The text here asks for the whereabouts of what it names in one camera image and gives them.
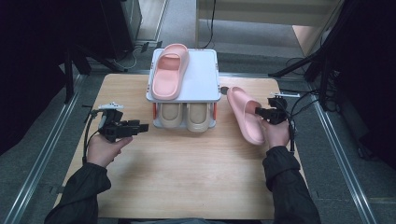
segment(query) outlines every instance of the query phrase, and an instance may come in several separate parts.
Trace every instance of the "beige slipper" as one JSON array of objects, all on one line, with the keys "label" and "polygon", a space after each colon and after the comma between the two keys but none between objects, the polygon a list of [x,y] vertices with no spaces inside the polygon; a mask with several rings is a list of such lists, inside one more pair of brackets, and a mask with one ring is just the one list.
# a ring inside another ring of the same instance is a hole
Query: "beige slipper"
[{"label": "beige slipper", "polygon": [[210,104],[187,104],[187,129],[194,133],[203,133],[210,124]]},{"label": "beige slipper", "polygon": [[158,115],[164,128],[177,128],[183,120],[183,104],[162,103]]}]

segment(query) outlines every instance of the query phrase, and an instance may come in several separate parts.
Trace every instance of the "black cloth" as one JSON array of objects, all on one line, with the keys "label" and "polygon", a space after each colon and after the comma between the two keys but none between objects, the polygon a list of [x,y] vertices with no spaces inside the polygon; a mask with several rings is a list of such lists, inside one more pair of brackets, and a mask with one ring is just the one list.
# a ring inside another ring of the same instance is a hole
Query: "black cloth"
[{"label": "black cloth", "polygon": [[[320,223],[318,209],[299,170],[300,164],[285,147],[273,147],[262,162],[267,188],[273,192],[274,223]],[[45,223],[97,223],[97,194],[110,189],[107,170],[86,163],[67,181],[59,204]]]}]

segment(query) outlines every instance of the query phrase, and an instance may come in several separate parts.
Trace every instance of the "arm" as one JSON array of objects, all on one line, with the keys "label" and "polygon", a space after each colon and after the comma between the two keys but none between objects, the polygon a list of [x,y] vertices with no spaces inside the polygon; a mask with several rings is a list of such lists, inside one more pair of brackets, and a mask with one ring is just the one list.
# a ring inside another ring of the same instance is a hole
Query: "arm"
[{"label": "arm", "polygon": [[271,125],[264,121],[270,150],[262,162],[266,185],[273,192],[275,223],[320,223],[303,177],[300,163],[288,151],[289,124]]},{"label": "arm", "polygon": [[101,134],[88,147],[88,158],[67,181],[61,201],[47,215],[45,223],[97,223],[97,194],[110,189],[106,167],[132,137],[109,143]]}]

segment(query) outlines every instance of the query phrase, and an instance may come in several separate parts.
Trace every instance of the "slipper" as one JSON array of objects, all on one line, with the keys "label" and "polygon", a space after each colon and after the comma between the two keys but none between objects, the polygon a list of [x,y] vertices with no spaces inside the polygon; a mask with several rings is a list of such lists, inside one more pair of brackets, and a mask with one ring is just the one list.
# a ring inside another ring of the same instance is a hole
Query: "slipper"
[{"label": "slipper", "polygon": [[182,44],[172,44],[163,50],[152,80],[154,98],[174,100],[178,97],[189,60],[189,51]]},{"label": "slipper", "polygon": [[227,100],[245,139],[253,145],[262,145],[265,138],[261,117],[255,114],[256,107],[262,105],[239,87],[231,87],[227,90]]},{"label": "slipper", "polygon": [[162,103],[158,117],[164,128],[177,128],[183,120],[183,104]]},{"label": "slipper", "polygon": [[210,104],[187,104],[187,129],[194,133],[203,133],[210,124]]}]

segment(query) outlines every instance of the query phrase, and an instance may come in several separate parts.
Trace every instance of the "wooden table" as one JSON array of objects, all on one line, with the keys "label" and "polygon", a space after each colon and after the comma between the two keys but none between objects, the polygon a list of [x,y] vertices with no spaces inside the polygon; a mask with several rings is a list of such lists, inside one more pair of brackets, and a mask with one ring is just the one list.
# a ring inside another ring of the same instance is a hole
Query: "wooden table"
[{"label": "wooden table", "polygon": [[[124,105],[122,120],[150,124],[107,167],[112,188],[98,196],[99,217],[273,219],[262,167],[268,146],[243,138],[226,96],[218,102],[216,126],[205,133],[158,129],[146,99],[148,78],[110,74],[95,101],[94,108],[113,101]],[[219,80],[221,87],[241,87],[266,107],[270,92],[279,92],[270,78]],[[99,121],[98,116],[92,122],[92,132]],[[81,167],[82,146],[83,135],[64,184]]]}]

